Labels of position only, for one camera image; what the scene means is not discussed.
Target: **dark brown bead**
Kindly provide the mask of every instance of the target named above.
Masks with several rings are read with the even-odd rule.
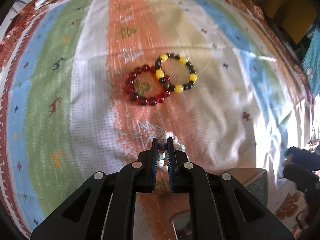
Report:
[[[168,81],[168,82],[170,81],[170,77],[167,76],[167,75],[165,75],[163,78],[164,78],[165,81]]]
[[[163,152],[163,151],[166,151],[167,148],[168,148],[167,143],[165,143],[165,142],[158,142],[158,151]]]
[[[143,72],[147,72],[147,71],[150,70],[150,66],[147,65],[147,64],[143,65],[141,68],[142,68],[142,71],[143,71]]]
[[[131,95],[130,95],[130,101],[132,102],[135,102],[139,99],[139,95],[137,92],[133,92]]]
[[[158,101],[156,98],[151,97],[148,99],[148,105],[150,105],[150,106],[155,106],[157,103],[158,103]]]
[[[127,79],[125,80],[125,84],[126,84],[126,85],[133,85],[133,84],[134,84],[134,80],[131,79],[131,78],[127,78]]]
[[[158,58],[155,62],[155,68],[160,69],[161,68],[162,59]]]
[[[138,76],[138,74],[135,73],[135,72],[131,72],[131,73],[129,74],[129,78],[131,78],[131,79],[135,79],[137,76]]]
[[[163,83],[163,87],[164,87],[164,89],[169,89],[169,87],[170,87],[170,83],[169,82],[164,82]]]
[[[170,91],[175,91],[175,90],[176,90],[176,87],[175,87],[174,85],[170,85],[169,90],[170,90]]]
[[[164,97],[164,95],[159,94],[159,95],[157,95],[156,99],[157,99],[158,103],[163,103],[165,100],[165,97]]]
[[[191,89],[195,83],[193,81],[189,81],[188,88]]]
[[[132,92],[134,92],[134,87],[126,86],[124,91],[125,91],[126,94],[131,94]]]
[[[161,94],[165,97],[168,98],[171,95],[171,92],[169,89],[164,89],[162,90]]]
[[[139,102],[139,105],[145,106],[148,103],[148,99],[145,97],[140,97],[138,102]]]
[[[139,75],[139,74],[141,74],[141,73],[142,73],[142,68],[140,68],[140,67],[136,67],[136,68],[134,69],[134,72],[135,72],[135,73],[137,73],[137,74]]]

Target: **red beaded bracelet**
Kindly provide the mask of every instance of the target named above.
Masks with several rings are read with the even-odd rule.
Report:
[[[171,92],[169,89],[163,89],[160,94],[157,94],[155,97],[140,97],[137,92],[134,91],[134,80],[143,72],[155,71],[154,67],[151,67],[147,64],[142,67],[136,67],[133,72],[129,74],[129,78],[125,80],[126,87],[124,89],[125,93],[129,95],[129,99],[132,102],[137,102],[141,106],[150,105],[155,106],[157,103],[163,103],[165,98],[169,97]]]

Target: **orange stripe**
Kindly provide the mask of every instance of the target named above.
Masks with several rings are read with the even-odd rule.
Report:
[[[134,17],[127,22],[120,22],[125,17]],[[119,131],[118,143],[121,143],[123,154],[127,162],[132,162],[138,157],[138,153],[143,151],[139,139],[134,139],[133,134],[138,133],[137,120],[141,123],[149,121],[152,125],[163,127],[164,130],[173,131],[178,136],[181,143],[187,146],[188,152],[196,152],[199,149],[199,140],[195,138],[197,134],[196,125],[192,122],[194,114],[188,107],[188,101],[183,95],[173,94],[167,98],[165,103],[152,106],[137,106],[124,99],[122,88],[124,87],[125,75],[130,73],[136,66],[145,63],[153,65],[156,58],[167,52],[166,32],[158,26],[157,18],[153,15],[148,0],[110,0],[109,4],[109,30],[108,30],[108,58],[107,58],[107,78],[111,86],[111,107],[112,111],[118,114],[114,122],[114,128]],[[127,64],[123,57],[118,54],[127,51],[143,50],[143,55],[137,57],[134,62],[130,60]],[[145,96],[150,97],[161,91],[161,86],[150,73],[139,76],[141,82],[151,85],[150,92]],[[167,173],[158,169],[157,179],[167,178]],[[149,228],[152,230],[154,239],[168,239],[163,228],[159,227],[159,210],[152,211],[154,206],[148,198],[140,198],[143,201],[144,213],[148,217]]]

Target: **black bead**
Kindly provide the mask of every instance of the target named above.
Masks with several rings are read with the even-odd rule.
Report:
[[[167,143],[165,142],[158,142],[158,151],[166,151],[167,150]]]
[[[165,88],[165,89],[169,89],[170,88],[170,83],[169,82],[164,82],[163,83],[163,87]]]
[[[194,84],[195,84],[195,83],[194,83],[193,81],[189,81],[189,83],[188,83],[188,89],[191,89]]]
[[[156,62],[155,62],[155,68],[159,69],[161,68],[161,63],[162,63],[162,59],[157,58]]]
[[[170,91],[175,91],[175,90],[176,90],[176,87],[175,87],[174,85],[170,85],[169,90],[170,90]]]

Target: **beaded bracelet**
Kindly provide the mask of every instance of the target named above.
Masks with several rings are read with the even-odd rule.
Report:
[[[186,65],[186,67],[190,70],[188,84],[172,85],[170,83],[170,77],[165,76],[164,71],[161,68],[161,63],[163,61],[168,60],[168,58],[175,58],[180,63]],[[197,72],[195,70],[195,67],[191,64],[191,62],[188,61],[187,58],[180,57],[178,54],[176,54],[176,55],[174,53],[162,54],[159,58],[157,58],[157,60],[155,62],[155,68],[156,68],[156,77],[157,77],[159,83],[163,84],[163,87],[165,89],[169,89],[170,91],[174,91],[176,93],[181,93],[181,92],[183,92],[183,90],[191,89],[197,80]]]
[[[132,102],[137,102],[141,106],[150,105],[155,106],[157,103],[163,103],[164,100],[170,96],[171,92],[169,89],[163,89],[160,94],[157,94],[156,97],[141,97],[137,92],[134,91],[134,80],[143,72],[154,71],[154,67],[151,67],[147,64],[142,67],[136,67],[133,72],[129,74],[129,78],[125,80],[126,87],[124,89],[125,93],[129,95],[129,99]]]

